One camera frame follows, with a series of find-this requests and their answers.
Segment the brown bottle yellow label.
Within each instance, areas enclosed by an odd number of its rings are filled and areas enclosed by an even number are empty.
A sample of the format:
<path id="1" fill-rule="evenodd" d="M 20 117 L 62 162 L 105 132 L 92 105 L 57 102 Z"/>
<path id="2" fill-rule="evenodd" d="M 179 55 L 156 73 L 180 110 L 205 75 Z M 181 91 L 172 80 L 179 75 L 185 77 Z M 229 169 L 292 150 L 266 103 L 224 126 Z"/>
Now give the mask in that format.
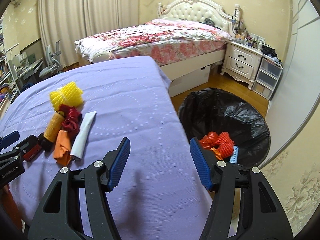
<path id="1" fill-rule="evenodd" d="M 44 151 L 50 151 L 55 144 L 64 120 L 65 117 L 61 112 L 55 112 L 46 130 L 38 136 L 38 143 Z"/>

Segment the grey study desk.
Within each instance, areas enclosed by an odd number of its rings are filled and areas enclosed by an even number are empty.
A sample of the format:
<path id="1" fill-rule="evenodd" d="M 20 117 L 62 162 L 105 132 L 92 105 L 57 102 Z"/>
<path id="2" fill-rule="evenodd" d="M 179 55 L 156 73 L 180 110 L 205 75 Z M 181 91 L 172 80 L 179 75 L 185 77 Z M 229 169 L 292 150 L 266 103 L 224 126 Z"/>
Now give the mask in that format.
<path id="1" fill-rule="evenodd" d="M 21 68 L 17 69 L 12 60 L 8 61 L 10 74 L 12 75 L 12 78 L 19 90 L 22 90 L 24 81 L 26 82 L 29 78 L 31 78 L 39 70 L 42 64 L 43 58 L 40 58 L 34 63 L 27 64 L 25 66 L 21 65 Z"/>

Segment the white bookshelf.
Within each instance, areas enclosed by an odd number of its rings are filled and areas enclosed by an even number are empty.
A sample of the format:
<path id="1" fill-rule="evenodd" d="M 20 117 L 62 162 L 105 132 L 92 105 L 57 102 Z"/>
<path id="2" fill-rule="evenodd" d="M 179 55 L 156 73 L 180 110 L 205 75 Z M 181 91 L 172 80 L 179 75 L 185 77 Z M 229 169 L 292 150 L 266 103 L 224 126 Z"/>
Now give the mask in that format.
<path id="1" fill-rule="evenodd" d="M 18 44 L 15 44 L 10 48 L 6 48 L 4 41 L 4 24 L 1 19 L 1 118 L 3 118 L 3 115 L 6 113 L 10 105 L 20 95 L 14 65 L 13 63 L 9 63 L 12 56 L 8 56 L 8 54 L 18 46 Z"/>

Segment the purple bed sheet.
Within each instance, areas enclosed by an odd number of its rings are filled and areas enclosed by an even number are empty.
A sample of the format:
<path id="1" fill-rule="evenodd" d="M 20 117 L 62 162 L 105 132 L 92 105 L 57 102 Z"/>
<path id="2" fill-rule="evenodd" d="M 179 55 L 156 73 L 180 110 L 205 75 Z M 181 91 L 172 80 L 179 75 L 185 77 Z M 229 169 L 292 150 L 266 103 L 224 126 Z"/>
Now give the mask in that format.
<path id="1" fill-rule="evenodd" d="M 202 187 L 189 142 L 168 94 L 169 79 L 148 56 L 91 64 L 24 91 L 1 119 L 1 135 L 21 139 L 46 129 L 50 92 L 75 82 L 82 114 L 95 112 L 84 156 L 87 167 L 129 138 L 131 151 L 119 185 L 107 200 L 122 239 L 199 239 L 210 197 Z"/>

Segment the light blue sachet packet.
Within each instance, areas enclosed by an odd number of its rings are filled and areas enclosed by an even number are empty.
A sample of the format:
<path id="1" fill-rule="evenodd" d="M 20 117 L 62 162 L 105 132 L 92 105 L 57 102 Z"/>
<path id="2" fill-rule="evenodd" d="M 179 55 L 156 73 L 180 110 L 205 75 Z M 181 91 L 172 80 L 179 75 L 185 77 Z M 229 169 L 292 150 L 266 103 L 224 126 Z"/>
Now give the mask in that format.
<path id="1" fill-rule="evenodd" d="M 236 164 L 238 161 L 238 154 L 239 154 L 239 148 L 238 146 L 234 145 L 233 147 L 233 155 L 230 157 L 229 162 Z"/>

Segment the orange printed wrapper wad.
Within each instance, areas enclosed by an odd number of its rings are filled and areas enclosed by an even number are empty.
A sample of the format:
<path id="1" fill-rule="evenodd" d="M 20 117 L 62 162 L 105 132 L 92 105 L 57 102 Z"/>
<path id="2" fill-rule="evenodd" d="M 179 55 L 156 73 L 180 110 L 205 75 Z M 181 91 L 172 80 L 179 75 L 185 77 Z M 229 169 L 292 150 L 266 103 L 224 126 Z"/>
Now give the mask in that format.
<path id="1" fill-rule="evenodd" d="M 200 140 L 200 145 L 205 150 L 212 151 L 218 160 L 222 160 L 220 152 L 215 148 L 216 146 L 215 143 L 218 138 L 219 138 L 219 135 L 216 132 L 209 132 Z"/>

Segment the floral pink quilt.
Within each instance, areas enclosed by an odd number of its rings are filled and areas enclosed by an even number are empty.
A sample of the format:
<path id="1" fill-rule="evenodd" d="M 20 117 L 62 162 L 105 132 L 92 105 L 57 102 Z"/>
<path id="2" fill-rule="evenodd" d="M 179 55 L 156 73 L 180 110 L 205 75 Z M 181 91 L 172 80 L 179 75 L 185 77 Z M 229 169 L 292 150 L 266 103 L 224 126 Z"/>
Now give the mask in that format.
<path id="1" fill-rule="evenodd" d="M 226 31 L 204 23 L 158 18 L 95 34 L 74 45 L 76 53 L 88 63 L 150 56 L 161 67 L 221 50 L 230 39 Z"/>

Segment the grey desk chair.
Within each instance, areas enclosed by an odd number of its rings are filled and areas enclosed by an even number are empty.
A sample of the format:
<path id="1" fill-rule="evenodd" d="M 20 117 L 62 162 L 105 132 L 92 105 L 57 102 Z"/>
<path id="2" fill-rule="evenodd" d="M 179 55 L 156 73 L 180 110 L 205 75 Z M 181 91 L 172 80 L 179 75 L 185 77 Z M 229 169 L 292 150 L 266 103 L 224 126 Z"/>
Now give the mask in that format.
<path id="1" fill-rule="evenodd" d="M 63 66 L 60 60 L 60 41 L 61 40 L 58 40 L 56 42 L 54 53 L 52 53 L 51 46 L 47 46 L 45 53 L 47 67 L 43 68 L 43 70 L 40 71 L 39 78 L 44 79 L 62 72 Z"/>

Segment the red foam fruit net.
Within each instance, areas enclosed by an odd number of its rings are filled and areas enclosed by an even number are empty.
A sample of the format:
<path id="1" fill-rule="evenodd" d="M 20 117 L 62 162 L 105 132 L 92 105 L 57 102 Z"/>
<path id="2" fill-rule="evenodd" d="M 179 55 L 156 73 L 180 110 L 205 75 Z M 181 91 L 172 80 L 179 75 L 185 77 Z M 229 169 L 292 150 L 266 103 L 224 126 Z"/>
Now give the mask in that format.
<path id="1" fill-rule="evenodd" d="M 223 160 L 233 155 L 234 141 L 230 138 L 228 132 L 222 132 L 219 135 L 212 151 L 218 160 Z"/>

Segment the orange paper wad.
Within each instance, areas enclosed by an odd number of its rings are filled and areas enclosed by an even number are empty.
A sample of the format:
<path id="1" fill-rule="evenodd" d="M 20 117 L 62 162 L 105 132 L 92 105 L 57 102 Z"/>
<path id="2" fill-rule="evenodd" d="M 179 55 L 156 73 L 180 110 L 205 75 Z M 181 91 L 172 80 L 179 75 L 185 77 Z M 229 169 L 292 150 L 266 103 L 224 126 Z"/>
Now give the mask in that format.
<path id="1" fill-rule="evenodd" d="M 71 162 L 70 153 L 71 140 L 68 132 L 61 129 L 57 135 L 53 157 L 59 165 L 68 166 Z"/>

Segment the white under-bed storage box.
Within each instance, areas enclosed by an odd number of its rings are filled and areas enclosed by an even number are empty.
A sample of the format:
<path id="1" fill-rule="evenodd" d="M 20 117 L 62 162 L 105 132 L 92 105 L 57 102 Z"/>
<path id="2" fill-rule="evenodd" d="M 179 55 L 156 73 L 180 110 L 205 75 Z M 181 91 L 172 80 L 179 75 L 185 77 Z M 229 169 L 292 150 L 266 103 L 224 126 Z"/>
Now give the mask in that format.
<path id="1" fill-rule="evenodd" d="M 182 94 L 192 88 L 208 82 L 210 65 L 197 69 L 189 74 L 174 79 L 169 87 L 170 97 Z"/>

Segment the white tufted headboard bed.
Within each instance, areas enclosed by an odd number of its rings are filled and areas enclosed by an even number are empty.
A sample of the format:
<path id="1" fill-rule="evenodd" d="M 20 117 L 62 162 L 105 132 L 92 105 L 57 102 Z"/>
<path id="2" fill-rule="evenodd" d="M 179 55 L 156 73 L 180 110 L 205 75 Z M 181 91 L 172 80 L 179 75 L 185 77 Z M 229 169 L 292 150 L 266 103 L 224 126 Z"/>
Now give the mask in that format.
<path id="1" fill-rule="evenodd" d="M 211 0 L 175 0 L 166 6 L 159 3 L 156 19 L 158 18 L 200 22 L 226 31 L 231 38 L 233 36 L 232 16 L 225 13 L 220 5 Z M 225 56 L 225 50 L 226 44 L 221 50 L 167 64 L 161 66 L 161 69 L 169 79 L 174 80 L 202 67 L 221 62 Z M 92 64 L 82 59 L 78 53 L 76 54 L 81 66 Z"/>

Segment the translucent plastic drawer unit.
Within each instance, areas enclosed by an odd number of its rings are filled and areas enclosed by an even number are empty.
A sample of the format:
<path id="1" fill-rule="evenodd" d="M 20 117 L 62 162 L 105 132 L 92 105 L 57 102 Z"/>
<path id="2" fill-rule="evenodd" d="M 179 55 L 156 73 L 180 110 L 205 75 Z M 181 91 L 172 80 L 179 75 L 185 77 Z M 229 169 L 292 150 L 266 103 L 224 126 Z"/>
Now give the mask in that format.
<path id="1" fill-rule="evenodd" d="M 282 65 L 267 55 L 261 58 L 252 90 L 270 100 L 282 75 Z"/>

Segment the white teal tube package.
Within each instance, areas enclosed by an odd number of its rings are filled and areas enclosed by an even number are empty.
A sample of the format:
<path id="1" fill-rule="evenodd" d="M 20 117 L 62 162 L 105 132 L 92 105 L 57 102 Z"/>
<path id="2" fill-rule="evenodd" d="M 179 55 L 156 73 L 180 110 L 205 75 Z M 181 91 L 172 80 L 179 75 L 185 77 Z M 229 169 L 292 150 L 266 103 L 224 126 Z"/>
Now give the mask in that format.
<path id="1" fill-rule="evenodd" d="M 70 155 L 74 159 L 79 159 L 81 160 L 84 155 L 84 149 L 86 145 L 86 141 L 88 138 L 89 130 L 91 129 L 93 120 L 95 119 L 96 116 L 96 111 L 86 113 L 81 125 L 80 125 L 80 131 L 78 135 L 75 138 L 75 141 L 73 143 L 73 146 L 71 148 L 71 153 Z"/>

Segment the dark red cloth wad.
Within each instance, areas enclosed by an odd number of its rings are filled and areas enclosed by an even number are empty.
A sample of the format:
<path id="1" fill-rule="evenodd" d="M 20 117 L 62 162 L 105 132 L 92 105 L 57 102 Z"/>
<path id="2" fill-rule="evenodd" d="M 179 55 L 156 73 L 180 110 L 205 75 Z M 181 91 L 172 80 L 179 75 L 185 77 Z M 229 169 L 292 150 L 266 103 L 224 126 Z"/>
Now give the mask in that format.
<path id="1" fill-rule="evenodd" d="M 73 139 L 80 131 L 80 121 L 82 114 L 75 107 L 61 104 L 59 111 L 64 114 L 64 121 L 62 122 L 62 129 L 67 132 L 68 136 Z"/>

